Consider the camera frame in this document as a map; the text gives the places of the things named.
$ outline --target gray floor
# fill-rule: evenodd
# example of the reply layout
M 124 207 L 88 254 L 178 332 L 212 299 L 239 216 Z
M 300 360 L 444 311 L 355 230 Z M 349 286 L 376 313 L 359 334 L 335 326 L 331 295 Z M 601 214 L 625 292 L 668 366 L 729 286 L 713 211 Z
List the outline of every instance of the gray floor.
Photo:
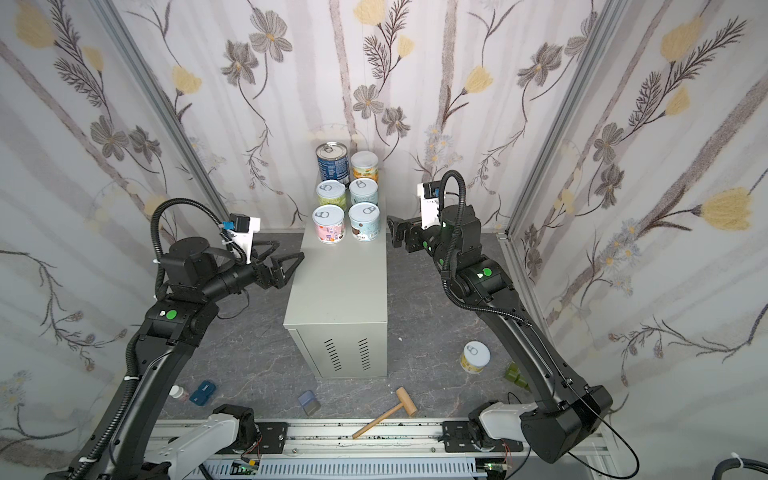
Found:
M 278 253 L 300 248 L 300 233 L 264 234 L 279 240 Z M 502 265 L 495 235 L 484 234 L 483 252 Z M 169 397 L 162 419 L 202 419 L 222 403 L 249 406 L 257 418 L 306 418 L 297 397 L 313 390 L 322 404 L 313 418 L 368 418 L 397 404 L 394 391 L 404 386 L 421 417 L 467 416 L 489 399 L 523 389 L 503 379 L 510 359 L 501 343 L 474 314 L 453 306 L 442 292 L 432 259 L 404 248 L 387 250 L 389 306 L 389 378 L 318 380 L 283 328 L 290 286 L 282 290 L 249 288 L 250 306 L 235 319 L 211 324 L 200 348 L 177 381 L 194 390 L 203 380 L 218 387 L 204 407 Z M 244 295 L 220 303 L 221 316 L 246 304 Z M 490 364 L 470 375 L 458 364 L 462 347 L 479 340 L 491 350 Z

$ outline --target white can lid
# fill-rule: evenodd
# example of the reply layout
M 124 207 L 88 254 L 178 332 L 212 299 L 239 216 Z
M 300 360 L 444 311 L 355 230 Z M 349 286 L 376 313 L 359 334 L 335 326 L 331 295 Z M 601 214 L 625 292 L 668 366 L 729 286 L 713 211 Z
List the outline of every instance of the white can lid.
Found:
M 379 185 L 371 178 L 358 178 L 349 182 L 349 191 L 358 197 L 373 195 L 379 189 Z
M 464 358 L 473 366 L 484 367 L 491 361 L 491 351 L 483 343 L 473 340 L 464 345 Z
M 377 218 L 379 218 L 379 208 L 370 202 L 360 202 L 349 209 L 349 219 L 358 223 L 373 222 Z
M 317 186 L 317 195 L 322 198 L 339 198 L 345 192 L 346 187 L 338 180 L 325 180 Z
M 336 205 L 322 205 L 312 213 L 312 220 L 321 227 L 338 225 L 344 221 L 344 210 Z
M 372 151 L 359 151 L 349 159 L 353 167 L 371 168 L 379 164 L 379 157 Z

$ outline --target wooden mallet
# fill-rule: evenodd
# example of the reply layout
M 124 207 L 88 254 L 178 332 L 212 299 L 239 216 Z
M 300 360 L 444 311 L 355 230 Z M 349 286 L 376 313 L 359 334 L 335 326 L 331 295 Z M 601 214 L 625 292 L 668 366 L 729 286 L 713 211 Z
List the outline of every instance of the wooden mallet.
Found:
M 360 437 L 363 433 L 368 432 L 372 427 L 376 426 L 383 419 L 388 418 L 391 414 L 397 412 L 401 408 L 405 408 L 406 413 L 410 417 L 413 417 L 419 411 L 419 409 L 416 408 L 416 405 L 414 405 L 413 400 L 411 400 L 411 397 L 408 396 L 408 392 L 406 392 L 406 389 L 400 387 L 399 389 L 397 389 L 395 393 L 397 394 L 397 398 L 400 399 L 400 403 L 396 407 L 390 409 L 388 412 L 381 415 L 379 418 L 377 418 L 373 422 L 370 422 L 368 425 L 362 427 L 360 430 L 355 432 L 352 435 L 353 439 L 357 440 L 357 438 Z

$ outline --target pink can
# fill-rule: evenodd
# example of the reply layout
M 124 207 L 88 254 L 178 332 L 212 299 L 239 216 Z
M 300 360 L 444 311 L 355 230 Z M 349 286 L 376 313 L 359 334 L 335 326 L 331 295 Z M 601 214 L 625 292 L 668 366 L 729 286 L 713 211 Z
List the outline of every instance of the pink can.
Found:
M 338 243 L 344 238 L 344 210 L 328 204 L 317 207 L 312 213 L 315 231 L 323 243 Z

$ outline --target small blue object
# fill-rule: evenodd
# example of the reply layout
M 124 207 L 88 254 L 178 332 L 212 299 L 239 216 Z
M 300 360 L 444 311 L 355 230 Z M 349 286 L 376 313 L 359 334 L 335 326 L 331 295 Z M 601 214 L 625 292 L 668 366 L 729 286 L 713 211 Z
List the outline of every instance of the small blue object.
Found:
M 214 383 L 210 380 L 204 380 L 200 386 L 197 387 L 197 390 L 195 390 L 194 393 L 190 395 L 190 402 L 194 403 L 195 405 L 204 406 L 206 403 L 208 403 L 210 396 L 212 396 L 214 392 L 216 392 L 216 386 Z
M 299 403 L 304 408 L 306 416 L 311 416 L 314 412 L 320 410 L 320 402 L 315 398 L 312 390 L 307 390 L 299 396 Z

